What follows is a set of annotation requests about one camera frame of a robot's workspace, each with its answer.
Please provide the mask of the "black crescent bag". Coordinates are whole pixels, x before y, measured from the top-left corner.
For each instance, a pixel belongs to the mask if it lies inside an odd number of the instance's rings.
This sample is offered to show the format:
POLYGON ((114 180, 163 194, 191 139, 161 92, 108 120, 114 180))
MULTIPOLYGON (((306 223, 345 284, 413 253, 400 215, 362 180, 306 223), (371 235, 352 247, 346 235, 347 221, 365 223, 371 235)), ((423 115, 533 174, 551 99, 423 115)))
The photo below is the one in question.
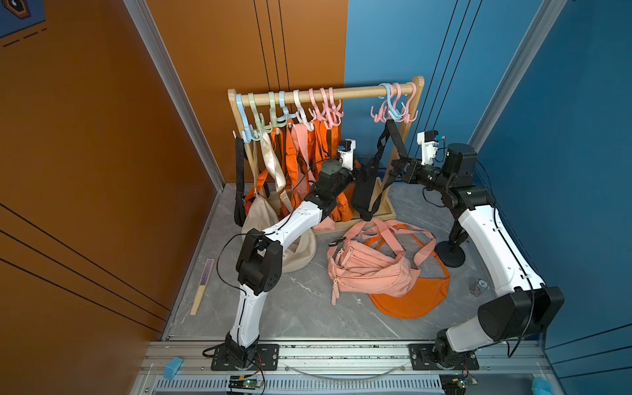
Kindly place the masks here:
POLYGON ((388 140, 392 140, 394 147, 397 149, 399 158, 409 158, 408 151, 406 150, 405 143, 398 131, 398 127, 394 120, 389 119, 384 127, 383 133, 380 135, 377 142, 377 152, 372 158, 370 158, 370 178, 369 182, 361 185, 355 185, 354 193, 352 195, 352 207, 360 214, 360 219, 365 222, 370 222, 373 216, 378 212, 383 194, 386 189, 395 182, 392 176, 392 163, 391 171, 388 172, 385 181, 383 182, 383 189, 371 204, 375 183, 378 177, 378 170, 380 167, 380 161, 383 157, 386 143, 388 140))

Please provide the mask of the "orange crescent bag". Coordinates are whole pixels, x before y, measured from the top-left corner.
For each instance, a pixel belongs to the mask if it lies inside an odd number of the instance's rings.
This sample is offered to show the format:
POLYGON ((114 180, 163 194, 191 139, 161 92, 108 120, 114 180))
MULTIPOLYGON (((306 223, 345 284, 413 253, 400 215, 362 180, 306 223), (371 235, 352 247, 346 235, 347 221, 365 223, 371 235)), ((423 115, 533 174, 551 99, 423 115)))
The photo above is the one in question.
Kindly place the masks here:
POLYGON ((388 296, 385 294, 370 295, 374 306, 381 313, 397 319, 420 319, 429 314, 434 308, 440 305, 449 293, 450 274, 435 251, 436 241, 434 235, 425 231, 426 236, 431 240, 430 247, 420 241, 413 231, 417 227, 397 220, 387 221, 386 225, 395 234, 408 234, 421 247, 421 250, 413 258, 418 270, 426 262, 436 262, 439 264, 443 276, 438 278, 421 277, 421 273, 416 275, 416 282, 406 295, 401 297, 388 296))

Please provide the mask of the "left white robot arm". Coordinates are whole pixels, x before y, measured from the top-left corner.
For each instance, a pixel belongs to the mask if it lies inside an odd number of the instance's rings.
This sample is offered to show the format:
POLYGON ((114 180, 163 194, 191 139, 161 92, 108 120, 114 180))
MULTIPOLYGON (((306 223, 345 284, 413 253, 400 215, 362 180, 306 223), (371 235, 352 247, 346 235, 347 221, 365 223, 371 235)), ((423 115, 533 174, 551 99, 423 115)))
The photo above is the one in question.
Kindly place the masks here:
POLYGON ((267 229, 252 229, 245 234, 236 263, 240 301, 235 322, 225 337, 229 354, 244 369, 255 361, 263 307, 268 292, 281 278, 283 254, 306 231, 332 214, 338 196, 356 182, 359 174, 352 157, 324 161, 318 181, 297 209, 267 229))

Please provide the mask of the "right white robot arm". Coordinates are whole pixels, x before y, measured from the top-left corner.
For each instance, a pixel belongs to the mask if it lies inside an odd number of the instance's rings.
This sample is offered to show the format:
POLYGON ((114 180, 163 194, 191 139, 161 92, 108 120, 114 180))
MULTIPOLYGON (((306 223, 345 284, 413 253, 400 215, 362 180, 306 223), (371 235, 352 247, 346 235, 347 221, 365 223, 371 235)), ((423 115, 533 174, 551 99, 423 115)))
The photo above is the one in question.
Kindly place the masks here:
POLYGON ((515 337, 546 332, 565 302, 561 289, 548 286, 521 254, 500 218, 489 189, 474 181, 477 152, 467 144, 450 144, 441 167, 400 152, 390 174, 407 184, 440 193, 454 224, 446 241, 434 251, 447 266, 464 263, 462 243, 471 240, 490 275, 496 298, 478 308, 469 321, 437 335, 439 363, 515 337))

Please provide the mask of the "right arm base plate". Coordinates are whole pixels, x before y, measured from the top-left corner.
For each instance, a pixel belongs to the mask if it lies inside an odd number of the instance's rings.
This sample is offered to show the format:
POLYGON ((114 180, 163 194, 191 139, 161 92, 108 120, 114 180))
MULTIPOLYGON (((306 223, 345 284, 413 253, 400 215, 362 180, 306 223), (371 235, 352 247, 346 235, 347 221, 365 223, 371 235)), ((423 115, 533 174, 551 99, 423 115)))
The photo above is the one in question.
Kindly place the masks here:
POLYGON ((475 352, 454 352, 430 343, 408 345, 413 370, 479 370, 475 352))

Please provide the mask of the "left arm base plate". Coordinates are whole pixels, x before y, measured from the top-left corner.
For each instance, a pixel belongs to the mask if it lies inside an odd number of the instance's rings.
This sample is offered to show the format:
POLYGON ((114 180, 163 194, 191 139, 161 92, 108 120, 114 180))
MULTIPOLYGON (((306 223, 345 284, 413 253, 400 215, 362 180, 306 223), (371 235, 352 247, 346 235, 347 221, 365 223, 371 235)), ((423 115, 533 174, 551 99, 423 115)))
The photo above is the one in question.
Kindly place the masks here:
POLYGON ((248 348, 227 346, 225 343, 215 350, 212 371, 277 370, 280 345, 259 343, 248 348))

